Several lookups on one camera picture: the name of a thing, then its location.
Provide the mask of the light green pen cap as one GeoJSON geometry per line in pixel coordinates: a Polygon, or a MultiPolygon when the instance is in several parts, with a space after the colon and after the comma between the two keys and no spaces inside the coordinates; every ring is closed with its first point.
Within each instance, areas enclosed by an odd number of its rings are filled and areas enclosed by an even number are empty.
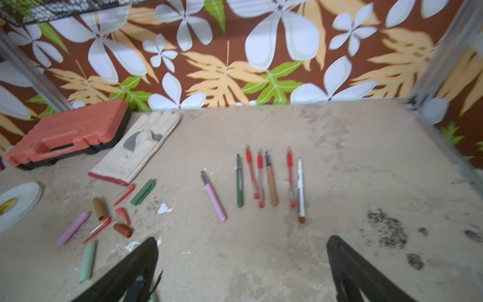
{"type": "Polygon", "coordinates": [[[83,260],[79,270],[80,284],[89,281],[91,278],[95,253],[96,253],[96,242],[95,241],[89,242],[84,251],[83,260]]]}

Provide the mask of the brown gold pen cap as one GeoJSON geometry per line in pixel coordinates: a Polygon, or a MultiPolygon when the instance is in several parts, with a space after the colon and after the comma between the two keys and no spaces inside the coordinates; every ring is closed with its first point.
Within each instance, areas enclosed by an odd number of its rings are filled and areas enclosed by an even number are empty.
{"type": "Polygon", "coordinates": [[[99,221],[103,221],[107,218],[106,209],[100,198],[92,199],[94,211],[99,221]]]}

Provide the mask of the red pen cap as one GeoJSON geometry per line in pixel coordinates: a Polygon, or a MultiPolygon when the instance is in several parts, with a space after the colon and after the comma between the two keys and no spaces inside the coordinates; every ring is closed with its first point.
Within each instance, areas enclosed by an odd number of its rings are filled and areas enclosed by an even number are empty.
{"type": "Polygon", "coordinates": [[[136,188],[135,184],[129,185],[125,190],[123,190],[120,193],[120,198],[118,199],[118,201],[113,206],[119,205],[123,200],[125,200],[127,197],[129,197],[129,195],[131,195],[132,192],[134,192],[135,188],[136,188]]]}
{"type": "Polygon", "coordinates": [[[83,244],[88,243],[89,241],[93,240],[98,234],[100,234],[109,224],[111,223],[111,217],[108,216],[103,222],[97,226],[91,233],[90,236],[85,239],[83,244]]]}
{"type": "Polygon", "coordinates": [[[118,223],[126,226],[131,225],[127,210],[125,208],[117,208],[115,212],[118,217],[118,223]]]}

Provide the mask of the white brown-capped marker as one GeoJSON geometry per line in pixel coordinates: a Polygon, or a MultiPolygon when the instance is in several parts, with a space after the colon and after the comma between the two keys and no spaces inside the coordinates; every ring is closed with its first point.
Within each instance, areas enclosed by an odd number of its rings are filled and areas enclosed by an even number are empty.
{"type": "Polygon", "coordinates": [[[303,161],[298,159],[298,218],[300,224],[306,222],[305,196],[304,196],[304,178],[303,178],[303,161]]]}

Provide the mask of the clear red-capped pen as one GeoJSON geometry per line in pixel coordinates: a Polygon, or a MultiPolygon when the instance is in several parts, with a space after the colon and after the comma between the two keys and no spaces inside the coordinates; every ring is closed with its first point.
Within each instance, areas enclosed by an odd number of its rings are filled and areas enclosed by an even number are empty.
{"type": "Polygon", "coordinates": [[[257,167],[258,167],[258,187],[259,187],[259,208],[265,207],[264,198],[264,182],[263,182],[263,152],[260,148],[257,155],[257,167]]]}

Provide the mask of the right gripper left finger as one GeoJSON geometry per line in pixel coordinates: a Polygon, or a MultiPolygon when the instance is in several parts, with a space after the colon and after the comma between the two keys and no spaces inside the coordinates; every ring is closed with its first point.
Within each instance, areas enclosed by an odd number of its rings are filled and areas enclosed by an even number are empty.
{"type": "Polygon", "coordinates": [[[157,241],[149,237],[75,301],[149,301],[158,279],[157,241]]]}

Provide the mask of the pink pen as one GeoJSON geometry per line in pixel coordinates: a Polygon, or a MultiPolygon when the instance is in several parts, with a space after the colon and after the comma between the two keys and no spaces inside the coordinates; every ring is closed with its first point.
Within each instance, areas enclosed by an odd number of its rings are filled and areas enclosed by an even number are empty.
{"type": "Polygon", "coordinates": [[[220,203],[220,200],[218,199],[216,193],[215,193],[215,190],[214,188],[212,187],[211,183],[210,183],[210,180],[208,179],[208,176],[207,174],[205,173],[205,171],[201,171],[201,179],[204,183],[204,190],[207,192],[213,206],[214,206],[214,209],[216,211],[216,214],[218,215],[219,219],[221,222],[225,222],[227,217],[226,217],[226,214],[225,214],[225,211],[220,203]]]}

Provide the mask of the brown gold pen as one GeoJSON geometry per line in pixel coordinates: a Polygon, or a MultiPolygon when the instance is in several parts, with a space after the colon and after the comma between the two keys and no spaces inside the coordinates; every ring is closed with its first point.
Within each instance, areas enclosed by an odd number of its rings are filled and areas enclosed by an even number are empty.
{"type": "Polygon", "coordinates": [[[270,200],[273,206],[277,206],[279,204],[279,198],[277,195],[277,190],[275,185],[273,166],[272,166],[272,162],[268,151],[265,152],[265,161],[266,161],[267,178],[268,178],[269,191],[270,191],[270,200]]]}

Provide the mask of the dark green pen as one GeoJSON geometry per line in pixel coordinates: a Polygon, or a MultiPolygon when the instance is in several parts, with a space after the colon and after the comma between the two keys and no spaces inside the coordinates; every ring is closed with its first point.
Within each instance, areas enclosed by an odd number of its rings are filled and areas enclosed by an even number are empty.
{"type": "Polygon", "coordinates": [[[237,206],[239,208],[244,206],[244,185],[243,185],[243,175],[242,175],[242,159],[239,154],[236,155],[236,197],[237,206]]]}

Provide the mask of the beige work glove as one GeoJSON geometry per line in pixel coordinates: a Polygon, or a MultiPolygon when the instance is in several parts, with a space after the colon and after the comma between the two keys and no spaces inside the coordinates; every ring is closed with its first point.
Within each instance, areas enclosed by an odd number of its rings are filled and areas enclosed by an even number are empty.
{"type": "Polygon", "coordinates": [[[88,176],[128,186],[177,127],[181,115],[155,111],[142,115],[88,176]]]}

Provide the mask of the brown marker cap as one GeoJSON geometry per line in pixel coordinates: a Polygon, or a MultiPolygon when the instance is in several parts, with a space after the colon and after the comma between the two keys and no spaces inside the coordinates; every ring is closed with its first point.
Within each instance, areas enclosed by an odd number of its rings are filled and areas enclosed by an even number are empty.
{"type": "Polygon", "coordinates": [[[114,230],[126,238],[130,238],[133,234],[133,229],[130,226],[116,223],[113,225],[114,230]]]}

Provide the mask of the pink pen cap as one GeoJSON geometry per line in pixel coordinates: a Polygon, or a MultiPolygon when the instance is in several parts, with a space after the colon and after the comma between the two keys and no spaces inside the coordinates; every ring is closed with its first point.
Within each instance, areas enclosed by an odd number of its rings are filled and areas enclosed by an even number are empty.
{"type": "Polygon", "coordinates": [[[77,220],[64,232],[64,234],[58,239],[57,245],[65,245],[72,236],[78,231],[86,220],[90,217],[91,213],[89,211],[80,214],[77,220]]]}

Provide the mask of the red gel pen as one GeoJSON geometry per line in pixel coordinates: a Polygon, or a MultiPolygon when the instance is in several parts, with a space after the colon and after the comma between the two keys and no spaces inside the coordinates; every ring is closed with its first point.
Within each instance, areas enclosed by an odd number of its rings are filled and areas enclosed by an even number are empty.
{"type": "Polygon", "coordinates": [[[287,165],[288,165],[288,173],[289,173],[289,197],[291,208],[296,207],[296,198],[294,194],[294,183],[293,183],[293,155],[291,152],[291,148],[288,147],[287,149],[287,165]]]}

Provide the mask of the dark green pen cap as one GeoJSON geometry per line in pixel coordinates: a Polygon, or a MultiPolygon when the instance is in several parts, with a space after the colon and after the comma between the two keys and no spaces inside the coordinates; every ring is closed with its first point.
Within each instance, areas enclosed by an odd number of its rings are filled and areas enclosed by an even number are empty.
{"type": "Polygon", "coordinates": [[[139,192],[133,197],[130,203],[134,206],[138,206],[152,191],[155,186],[155,180],[150,179],[145,183],[145,185],[139,190],[139,192]]]}

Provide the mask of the red plastic tool case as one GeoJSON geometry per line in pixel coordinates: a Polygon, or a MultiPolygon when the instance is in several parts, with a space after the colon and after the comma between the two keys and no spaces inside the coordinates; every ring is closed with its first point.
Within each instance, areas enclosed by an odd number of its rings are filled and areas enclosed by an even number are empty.
{"type": "Polygon", "coordinates": [[[3,159],[29,171],[73,155],[96,154],[120,141],[130,115],[128,104],[114,99],[42,118],[3,159]]]}

